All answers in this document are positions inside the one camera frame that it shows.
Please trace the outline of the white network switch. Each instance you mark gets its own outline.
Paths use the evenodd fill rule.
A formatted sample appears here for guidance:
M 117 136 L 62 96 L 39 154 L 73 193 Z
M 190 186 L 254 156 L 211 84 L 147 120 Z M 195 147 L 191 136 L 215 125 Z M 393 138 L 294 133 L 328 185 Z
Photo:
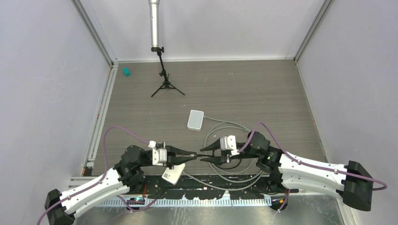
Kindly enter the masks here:
M 175 185 L 179 181 L 184 169 L 185 163 L 180 165 L 174 165 L 171 168 L 167 167 L 163 172 L 161 178 L 168 183 Z
M 191 110 L 187 121 L 187 128 L 189 130 L 200 131 L 204 119 L 204 112 L 198 110 Z

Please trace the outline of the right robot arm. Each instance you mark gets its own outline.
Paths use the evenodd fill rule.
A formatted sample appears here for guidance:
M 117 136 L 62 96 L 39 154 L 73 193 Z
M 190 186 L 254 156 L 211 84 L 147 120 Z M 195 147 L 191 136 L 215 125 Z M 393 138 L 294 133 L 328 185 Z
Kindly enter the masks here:
M 223 165 L 233 159 L 257 159 L 256 166 L 269 174 L 268 187 L 273 192 L 302 189 L 342 199 L 351 208 L 370 211 L 373 193 L 371 175 L 358 162 L 347 165 L 328 164 L 283 153 L 270 145 L 270 140 L 259 132 L 250 132 L 249 144 L 236 142 L 233 135 L 219 138 L 201 151 L 220 150 L 219 157 L 207 158 L 215 165 Z

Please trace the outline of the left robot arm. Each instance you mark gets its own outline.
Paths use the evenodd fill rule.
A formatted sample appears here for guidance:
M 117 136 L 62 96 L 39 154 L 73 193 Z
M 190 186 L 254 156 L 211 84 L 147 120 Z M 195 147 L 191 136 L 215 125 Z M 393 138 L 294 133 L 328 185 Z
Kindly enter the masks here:
M 142 167 L 164 166 L 182 173 L 185 163 L 196 158 L 196 152 L 165 143 L 156 143 L 152 150 L 131 145 L 121 160 L 101 176 L 67 191 L 50 191 L 45 203 L 48 222 L 51 225 L 72 225 L 77 217 L 113 196 L 128 192 L 139 194 L 145 185 Z

